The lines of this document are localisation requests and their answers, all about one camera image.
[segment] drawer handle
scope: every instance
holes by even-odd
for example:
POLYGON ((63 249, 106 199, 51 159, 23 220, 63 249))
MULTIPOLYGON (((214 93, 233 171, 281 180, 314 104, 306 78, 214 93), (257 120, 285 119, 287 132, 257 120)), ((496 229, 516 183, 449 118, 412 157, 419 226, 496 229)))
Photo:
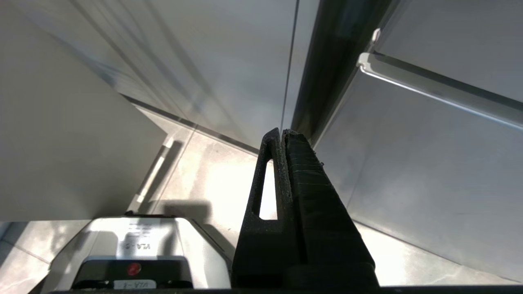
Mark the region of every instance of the drawer handle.
POLYGON ((472 114, 523 130, 523 103, 388 56, 362 53, 361 72, 472 114))

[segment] metal handle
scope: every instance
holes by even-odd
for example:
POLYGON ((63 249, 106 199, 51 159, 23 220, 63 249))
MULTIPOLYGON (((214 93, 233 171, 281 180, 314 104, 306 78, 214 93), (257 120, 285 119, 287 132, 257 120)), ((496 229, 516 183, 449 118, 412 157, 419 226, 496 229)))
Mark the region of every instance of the metal handle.
POLYGON ((494 94, 388 56, 362 53, 361 72, 385 82, 523 130, 523 103, 494 94))

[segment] red button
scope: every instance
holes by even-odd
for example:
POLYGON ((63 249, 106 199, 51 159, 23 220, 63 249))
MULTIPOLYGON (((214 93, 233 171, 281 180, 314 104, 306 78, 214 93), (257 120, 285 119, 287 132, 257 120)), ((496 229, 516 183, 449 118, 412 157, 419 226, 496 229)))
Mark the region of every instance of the red button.
POLYGON ((127 274, 129 276, 135 276, 142 270, 142 266, 139 263, 132 263, 127 267, 127 274))

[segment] tiled floor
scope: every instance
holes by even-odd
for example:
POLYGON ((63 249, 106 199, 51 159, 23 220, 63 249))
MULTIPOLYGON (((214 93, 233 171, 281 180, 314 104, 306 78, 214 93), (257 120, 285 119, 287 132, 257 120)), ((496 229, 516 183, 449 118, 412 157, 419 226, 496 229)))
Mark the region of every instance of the tiled floor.
MULTIPOLYGON (((165 177, 151 185, 140 209, 197 220, 232 257, 251 188, 256 155, 194 128, 141 109, 169 136, 165 177)), ((274 177, 268 168, 262 218, 275 213, 274 177)), ((47 273, 55 254, 88 221, 13 223, 0 242, 0 292, 27 293, 47 273)), ((381 285, 511 284, 357 224, 381 285)))

